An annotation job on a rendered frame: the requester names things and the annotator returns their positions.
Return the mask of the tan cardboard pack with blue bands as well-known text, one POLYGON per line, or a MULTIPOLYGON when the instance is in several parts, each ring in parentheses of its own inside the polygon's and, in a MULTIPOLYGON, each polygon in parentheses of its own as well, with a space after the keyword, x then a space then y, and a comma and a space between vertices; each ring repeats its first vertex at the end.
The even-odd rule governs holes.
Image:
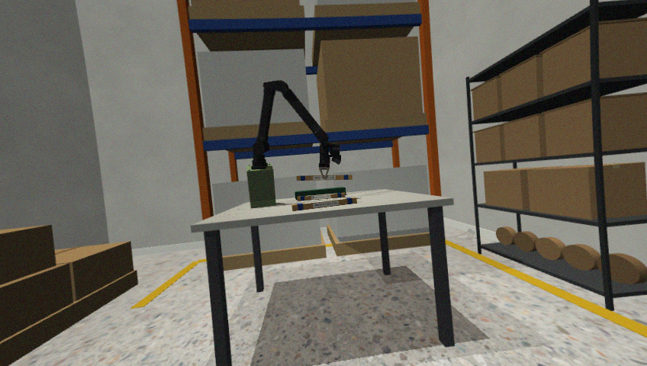
POLYGON ((319 199, 338 198, 338 197, 345 197, 345 193, 300 196, 300 197, 297 197, 297 200, 309 201, 309 200, 319 200, 319 199))
POLYGON ((327 175, 326 179, 323 179, 322 175, 297 176, 297 181, 315 181, 315 180, 352 180, 352 175, 327 175))

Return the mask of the tan box with blue bands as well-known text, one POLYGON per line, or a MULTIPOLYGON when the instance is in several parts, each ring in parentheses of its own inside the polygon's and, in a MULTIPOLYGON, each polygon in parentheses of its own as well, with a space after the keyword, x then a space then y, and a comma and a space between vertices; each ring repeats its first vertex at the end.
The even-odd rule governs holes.
POLYGON ((316 201, 316 202, 303 203, 303 204, 292 204, 294 205, 292 207, 292 210, 293 211, 308 210, 308 209, 314 209, 314 208, 332 207, 332 206, 339 206, 339 205, 345 205, 345 204, 357 204, 356 197, 348 197, 348 198, 328 200, 328 201, 316 201))

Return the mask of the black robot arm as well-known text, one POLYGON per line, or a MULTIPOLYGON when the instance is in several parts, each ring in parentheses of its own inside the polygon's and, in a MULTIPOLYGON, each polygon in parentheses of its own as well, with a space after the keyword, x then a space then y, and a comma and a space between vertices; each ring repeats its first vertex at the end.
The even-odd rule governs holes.
POLYGON ((320 141, 321 143, 320 155, 328 154, 328 155, 324 155, 324 163, 330 163, 330 157, 332 157, 332 161, 339 165, 341 163, 340 145, 338 143, 327 143, 329 139, 328 135, 324 134, 325 132, 323 133, 323 129, 319 126, 316 120, 311 116, 311 114, 307 111, 307 109, 299 101, 299 99, 295 96, 295 94, 291 91, 291 89, 288 90, 288 85, 286 85, 285 82, 283 82, 282 80, 280 81, 277 80, 272 82, 264 82, 263 87, 264 87, 264 95, 263 95, 263 101, 262 101, 261 117, 259 122, 259 132, 257 134, 256 143, 253 144, 253 161, 252 161, 253 165, 251 166, 251 169, 266 169, 268 165, 267 162, 265 163, 266 159, 263 153, 268 152, 270 150, 269 143, 266 140, 269 137, 268 136, 269 125, 271 120, 275 91, 282 93, 283 97, 294 108, 294 110, 298 113, 301 119, 311 129, 315 137, 320 141), (332 145, 326 145, 326 143, 332 144, 332 145), (334 145, 334 144, 338 144, 338 145, 334 145))

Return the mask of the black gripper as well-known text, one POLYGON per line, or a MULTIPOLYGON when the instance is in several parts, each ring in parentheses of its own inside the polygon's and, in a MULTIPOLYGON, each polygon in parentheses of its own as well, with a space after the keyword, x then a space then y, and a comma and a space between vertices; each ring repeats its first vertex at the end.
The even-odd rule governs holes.
POLYGON ((329 169, 330 169, 330 164, 329 163, 324 163, 324 155, 328 155, 328 154, 320 155, 319 170, 320 170, 320 173, 322 174, 323 179, 326 179, 327 173, 329 172, 329 169), (327 173, 325 174, 325 177, 324 177, 321 170, 327 170, 327 173))

